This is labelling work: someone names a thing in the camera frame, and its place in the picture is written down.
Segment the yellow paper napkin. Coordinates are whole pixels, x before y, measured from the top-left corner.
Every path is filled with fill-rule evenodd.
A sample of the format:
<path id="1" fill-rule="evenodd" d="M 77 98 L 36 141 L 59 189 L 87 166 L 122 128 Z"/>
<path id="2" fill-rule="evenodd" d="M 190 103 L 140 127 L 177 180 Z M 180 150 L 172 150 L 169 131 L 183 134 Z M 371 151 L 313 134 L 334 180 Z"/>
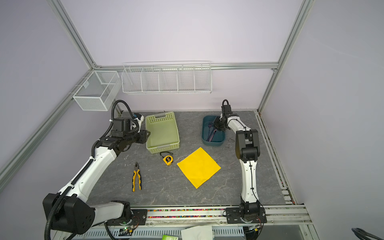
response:
<path id="1" fill-rule="evenodd" d="M 221 169 L 203 148 L 198 148 L 177 165 L 196 189 Z"/>

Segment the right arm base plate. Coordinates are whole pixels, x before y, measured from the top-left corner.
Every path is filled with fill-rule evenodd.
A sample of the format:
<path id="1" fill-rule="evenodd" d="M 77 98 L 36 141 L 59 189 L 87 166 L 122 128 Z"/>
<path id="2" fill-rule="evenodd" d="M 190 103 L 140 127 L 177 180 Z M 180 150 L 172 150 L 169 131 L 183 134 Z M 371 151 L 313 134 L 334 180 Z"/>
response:
<path id="1" fill-rule="evenodd" d="M 261 207 L 258 213 L 241 213 L 239 207 L 226 208 L 223 216 L 228 224 L 264 224 L 267 222 L 267 215 L 264 208 Z"/>

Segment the teal plastic tray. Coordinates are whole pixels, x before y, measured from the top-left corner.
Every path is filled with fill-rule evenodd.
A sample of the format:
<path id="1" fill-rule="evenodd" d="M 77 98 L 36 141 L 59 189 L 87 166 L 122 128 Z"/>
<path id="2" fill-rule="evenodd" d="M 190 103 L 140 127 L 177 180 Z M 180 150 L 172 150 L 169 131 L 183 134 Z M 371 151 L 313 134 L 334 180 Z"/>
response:
<path id="1" fill-rule="evenodd" d="M 205 116 L 202 124 L 202 142 L 204 145 L 219 147 L 226 140 L 226 134 L 214 127 L 214 120 L 217 116 Z"/>

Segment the light green perforated basket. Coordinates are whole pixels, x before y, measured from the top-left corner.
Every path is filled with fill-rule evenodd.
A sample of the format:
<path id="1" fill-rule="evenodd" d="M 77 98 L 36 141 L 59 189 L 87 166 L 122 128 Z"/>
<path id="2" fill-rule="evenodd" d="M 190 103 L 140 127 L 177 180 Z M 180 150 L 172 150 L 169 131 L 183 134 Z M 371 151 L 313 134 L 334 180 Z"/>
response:
<path id="1" fill-rule="evenodd" d="M 151 154 L 180 148 L 180 136 L 174 112 L 146 116 L 146 130 L 151 134 L 146 148 Z"/>

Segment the purple metal spoon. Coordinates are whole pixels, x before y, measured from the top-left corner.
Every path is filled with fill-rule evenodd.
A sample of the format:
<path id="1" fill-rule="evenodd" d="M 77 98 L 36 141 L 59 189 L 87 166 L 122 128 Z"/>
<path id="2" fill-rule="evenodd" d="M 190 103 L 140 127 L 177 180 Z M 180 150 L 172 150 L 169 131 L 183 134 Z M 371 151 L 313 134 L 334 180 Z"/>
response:
<path id="1" fill-rule="evenodd" d="M 214 128 L 214 129 L 213 129 L 213 131 L 211 132 L 211 135 L 210 135 L 210 139 L 209 139 L 209 142 L 211 142 L 211 141 L 213 140 L 213 137 L 214 137 L 214 135 L 215 135 L 216 131 L 217 131 L 217 129 L 216 129 L 216 128 Z"/>

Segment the yellow black pliers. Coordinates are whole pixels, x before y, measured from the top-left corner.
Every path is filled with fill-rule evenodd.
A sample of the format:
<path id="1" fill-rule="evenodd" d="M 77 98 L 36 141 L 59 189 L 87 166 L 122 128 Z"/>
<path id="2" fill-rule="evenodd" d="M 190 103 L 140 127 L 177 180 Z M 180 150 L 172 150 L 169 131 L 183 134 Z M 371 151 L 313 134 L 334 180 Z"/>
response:
<path id="1" fill-rule="evenodd" d="M 136 188 L 142 190 L 142 176 L 138 162 L 135 163 L 135 169 L 132 178 L 132 192 L 135 192 Z"/>

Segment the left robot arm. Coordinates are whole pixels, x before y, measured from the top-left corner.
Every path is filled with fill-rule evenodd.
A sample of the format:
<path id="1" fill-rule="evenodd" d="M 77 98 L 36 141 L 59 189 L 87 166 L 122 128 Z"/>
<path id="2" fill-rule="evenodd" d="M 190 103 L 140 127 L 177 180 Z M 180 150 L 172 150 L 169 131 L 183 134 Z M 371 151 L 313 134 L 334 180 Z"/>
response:
<path id="1" fill-rule="evenodd" d="M 48 194 L 43 200 L 46 215 L 44 239 L 51 239 L 51 231 L 70 233 L 70 240 L 76 235 L 86 233 L 91 227 L 108 224 L 118 220 L 129 224 L 134 215 L 131 204 L 126 201 L 112 201 L 97 206 L 88 205 L 87 201 L 94 186 L 107 169 L 119 156 L 128 151 L 132 144 L 144 144 L 151 133 L 142 130 L 144 116 L 128 109 L 129 117 L 115 117 L 116 106 L 123 100 L 113 103 L 110 125 L 106 132 L 97 139 L 91 148 L 91 155 L 79 172 L 56 194 Z"/>

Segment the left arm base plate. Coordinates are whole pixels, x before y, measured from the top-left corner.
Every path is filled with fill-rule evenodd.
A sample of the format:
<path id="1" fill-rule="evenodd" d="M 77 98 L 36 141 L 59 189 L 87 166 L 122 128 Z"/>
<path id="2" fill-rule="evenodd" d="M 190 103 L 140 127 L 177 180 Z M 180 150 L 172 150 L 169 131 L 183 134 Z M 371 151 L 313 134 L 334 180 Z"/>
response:
<path id="1" fill-rule="evenodd" d="M 108 220 L 108 226 L 143 226 L 146 224 L 148 209 L 131 210 L 130 219 L 120 217 L 114 220 Z"/>

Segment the yellow tape measure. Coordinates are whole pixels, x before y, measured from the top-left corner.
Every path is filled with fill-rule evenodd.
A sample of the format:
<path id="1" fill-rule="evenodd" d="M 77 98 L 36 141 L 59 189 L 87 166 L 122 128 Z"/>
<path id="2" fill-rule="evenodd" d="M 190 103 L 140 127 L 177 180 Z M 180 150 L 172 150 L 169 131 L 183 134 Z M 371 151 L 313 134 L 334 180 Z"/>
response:
<path id="1" fill-rule="evenodd" d="M 172 152 L 163 151 L 163 152 L 160 152 L 160 156 L 162 157 L 164 163 L 167 166 L 170 166 L 173 163 L 173 161 L 174 161 L 173 153 Z"/>

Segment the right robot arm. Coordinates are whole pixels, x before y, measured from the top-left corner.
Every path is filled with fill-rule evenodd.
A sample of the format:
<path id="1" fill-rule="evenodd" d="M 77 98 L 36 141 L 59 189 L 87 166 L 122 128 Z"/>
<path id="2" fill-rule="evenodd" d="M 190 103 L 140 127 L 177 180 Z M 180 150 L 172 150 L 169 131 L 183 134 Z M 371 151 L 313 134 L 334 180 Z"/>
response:
<path id="1" fill-rule="evenodd" d="M 259 133 L 243 123 L 239 115 L 233 113 L 228 100 L 223 100 L 222 113 L 214 120 L 214 127 L 219 131 L 231 130 L 235 133 L 235 153 L 240 162 L 242 173 L 242 193 L 239 204 L 241 220 L 252 222 L 248 217 L 263 223 L 264 208 L 259 200 L 256 183 L 256 169 L 261 154 Z"/>

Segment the purple metal fork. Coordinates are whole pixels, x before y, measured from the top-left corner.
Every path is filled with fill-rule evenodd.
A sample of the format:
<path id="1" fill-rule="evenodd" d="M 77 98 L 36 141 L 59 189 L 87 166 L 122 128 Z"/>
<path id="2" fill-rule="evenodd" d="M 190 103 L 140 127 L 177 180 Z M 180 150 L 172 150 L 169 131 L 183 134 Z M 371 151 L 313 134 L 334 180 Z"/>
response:
<path id="1" fill-rule="evenodd" d="M 209 139 L 210 139 L 210 135 L 211 135 L 211 128 L 208 128 L 208 134 L 207 134 L 207 138 L 206 138 L 206 141 L 208 142 Z"/>

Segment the white paper sheet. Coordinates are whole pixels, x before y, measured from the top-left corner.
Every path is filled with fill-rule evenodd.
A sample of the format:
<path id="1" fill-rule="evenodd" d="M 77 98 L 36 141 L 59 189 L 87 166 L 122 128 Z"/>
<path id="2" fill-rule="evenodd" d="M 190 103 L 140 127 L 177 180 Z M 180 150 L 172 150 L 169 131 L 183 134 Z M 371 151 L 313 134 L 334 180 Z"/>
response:
<path id="1" fill-rule="evenodd" d="M 182 240 L 213 240 L 214 232 L 211 226 L 196 226 L 181 231 Z"/>

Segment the green small object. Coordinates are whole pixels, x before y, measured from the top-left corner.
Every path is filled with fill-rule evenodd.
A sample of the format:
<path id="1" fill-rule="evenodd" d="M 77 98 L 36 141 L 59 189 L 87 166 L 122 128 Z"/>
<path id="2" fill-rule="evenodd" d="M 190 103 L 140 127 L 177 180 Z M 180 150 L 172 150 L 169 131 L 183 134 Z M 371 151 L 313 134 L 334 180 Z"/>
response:
<path id="1" fill-rule="evenodd" d="M 175 236 L 163 235 L 162 240 L 179 240 L 179 238 Z"/>

